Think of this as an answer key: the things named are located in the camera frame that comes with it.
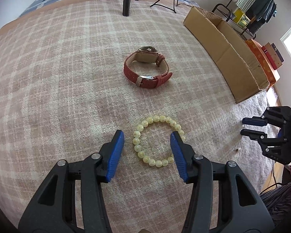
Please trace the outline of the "red leather wrist watch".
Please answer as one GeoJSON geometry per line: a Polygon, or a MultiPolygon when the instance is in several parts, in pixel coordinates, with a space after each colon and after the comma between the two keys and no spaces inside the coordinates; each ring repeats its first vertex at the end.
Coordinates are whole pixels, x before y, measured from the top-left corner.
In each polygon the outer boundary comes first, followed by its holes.
{"type": "Polygon", "coordinates": [[[165,57],[152,46],[143,46],[128,56],[123,73],[137,87],[146,89],[158,88],[172,76],[165,57]]]}

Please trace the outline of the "orange covered low table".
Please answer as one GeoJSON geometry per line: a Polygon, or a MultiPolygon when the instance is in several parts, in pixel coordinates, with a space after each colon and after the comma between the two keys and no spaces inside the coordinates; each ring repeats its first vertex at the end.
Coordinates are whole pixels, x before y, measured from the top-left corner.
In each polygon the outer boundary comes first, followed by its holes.
{"type": "Polygon", "coordinates": [[[245,41],[249,49],[253,52],[256,59],[260,63],[260,66],[262,67],[268,81],[269,81],[269,87],[267,90],[269,90],[279,79],[280,75],[277,70],[275,70],[272,66],[273,61],[269,60],[271,57],[270,54],[267,54],[265,51],[265,47],[259,44],[254,39],[248,39],[245,41]]]}

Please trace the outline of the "zebra striped clothing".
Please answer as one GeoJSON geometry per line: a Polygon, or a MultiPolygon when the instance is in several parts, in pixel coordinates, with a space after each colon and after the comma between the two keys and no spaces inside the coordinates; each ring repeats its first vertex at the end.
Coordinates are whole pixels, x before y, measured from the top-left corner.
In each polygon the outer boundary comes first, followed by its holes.
{"type": "Polygon", "coordinates": [[[275,232],[291,232],[291,182],[271,190],[270,187],[260,193],[271,218],[275,232]]]}

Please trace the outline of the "stacked boxes on table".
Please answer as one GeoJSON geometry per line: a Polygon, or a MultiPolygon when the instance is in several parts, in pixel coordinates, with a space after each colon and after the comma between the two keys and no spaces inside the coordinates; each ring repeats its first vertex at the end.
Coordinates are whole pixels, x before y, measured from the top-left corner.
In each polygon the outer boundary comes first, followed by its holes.
{"type": "Polygon", "coordinates": [[[262,50],[268,57],[274,70],[277,70],[282,66],[284,59],[274,43],[265,44],[262,46],[262,50]]]}

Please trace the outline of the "brown cardboard box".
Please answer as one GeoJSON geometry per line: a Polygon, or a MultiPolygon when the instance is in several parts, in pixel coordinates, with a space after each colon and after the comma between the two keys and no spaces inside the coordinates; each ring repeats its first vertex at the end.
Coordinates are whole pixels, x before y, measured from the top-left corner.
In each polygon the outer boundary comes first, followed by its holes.
{"type": "Polygon", "coordinates": [[[215,62],[236,103],[270,86],[254,53],[223,18],[199,7],[192,7],[183,24],[215,62]]]}

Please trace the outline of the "pink plaid blanket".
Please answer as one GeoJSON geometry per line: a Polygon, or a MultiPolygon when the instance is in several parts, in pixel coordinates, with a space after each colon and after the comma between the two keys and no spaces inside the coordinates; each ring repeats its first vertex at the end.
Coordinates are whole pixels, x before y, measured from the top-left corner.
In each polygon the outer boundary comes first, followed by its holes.
{"type": "Polygon", "coordinates": [[[138,1],[124,17],[122,0],[74,0],[0,31],[0,208],[13,225],[58,160],[83,160],[120,129],[121,159],[102,187],[112,231],[180,232],[192,187],[174,164],[144,164],[132,144],[135,127],[151,115],[171,117],[197,153],[234,160],[263,189],[273,162],[240,130],[243,117],[264,112],[266,93],[235,103],[184,27],[188,11],[138,1]],[[158,88],[137,87],[123,73],[126,58],[143,46],[156,48],[172,72],[158,88]]]}

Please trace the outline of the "yellow box on rack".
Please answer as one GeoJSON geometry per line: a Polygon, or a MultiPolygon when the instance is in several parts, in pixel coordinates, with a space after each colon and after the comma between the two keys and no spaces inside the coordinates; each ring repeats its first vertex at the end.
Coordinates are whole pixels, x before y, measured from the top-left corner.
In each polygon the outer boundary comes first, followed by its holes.
{"type": "Polygon", "coordinates": [[[233,19],[234,23],[239,25],[241,28],[247,27],[247,25],[250,23],[250,19],[246,16],[245,12],[243,12],[241,9],[236,9],[233,12],[235,18],[233,19]]]}

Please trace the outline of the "dark hanging clothes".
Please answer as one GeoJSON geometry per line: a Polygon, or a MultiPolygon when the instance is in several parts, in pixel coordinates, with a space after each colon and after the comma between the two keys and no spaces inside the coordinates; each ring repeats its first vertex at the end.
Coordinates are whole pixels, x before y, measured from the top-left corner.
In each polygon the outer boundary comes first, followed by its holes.
{"type": "Polygon", "coordinates": [[[255,0],[245,12],[246,16],[250,19],[247,29],[250,33],[255,34],[272,17],[276,16],[276,12],[276,3],[274,0],[255,0]]]}

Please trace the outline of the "black clothes rack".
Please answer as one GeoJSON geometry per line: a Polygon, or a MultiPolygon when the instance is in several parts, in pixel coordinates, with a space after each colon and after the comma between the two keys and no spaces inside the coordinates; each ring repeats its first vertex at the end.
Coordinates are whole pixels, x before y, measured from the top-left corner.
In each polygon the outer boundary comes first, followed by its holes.
{"type": "Polygon", "coordinates": [[[223,16],[244,40],[255,39],[257,32],[277,14],[274,0],[230,0],[213,9],[223,16]]]}

